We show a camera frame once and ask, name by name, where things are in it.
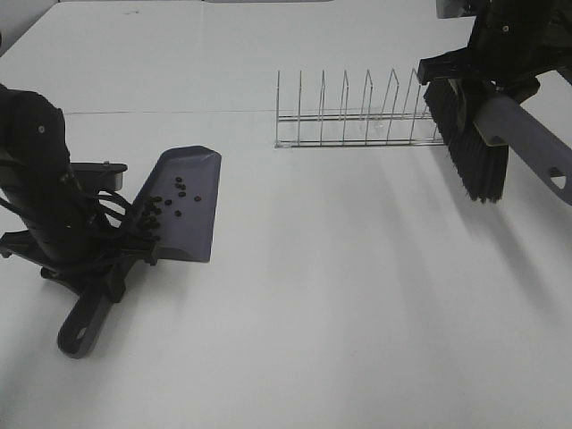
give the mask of metal rack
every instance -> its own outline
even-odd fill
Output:
[[[382,97],[375,93],[372,73],[367,70],[361,106],[349,108],[349,75],[343,73],[340,108],[326,108],[326,75],[322,71],[317,110],[302,105],[302,71],[299,73],[295,110],[281,108],[281,72],[276,86],[276,147],[413,147],[440,146],[442,137],[421,97],[417,72],[409,75],[407,92],[400,105],[400,80],[394,69]]]

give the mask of brush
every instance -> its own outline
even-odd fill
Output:
[[[509,147],[487,146],[473,123],[459,126],[461,102],[449,80],[431,82],[425,102],[470,198],[483,203],[499,201],[507,175]]]

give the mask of white surface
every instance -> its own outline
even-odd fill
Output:
[[[3,54],[56,0],[2,0],[0,3],[0,31]]]
[[[59,4],[5,56],[0,81],[65,112],[273,109],[279,69],[284,79],[303,69],[316,87],[326,69],[336,88],[348,69],[353,89],[369,68],[384,87],[391,67],[405,79],[422,56],[466,42],[471,20],[434,15],[420,0]]]

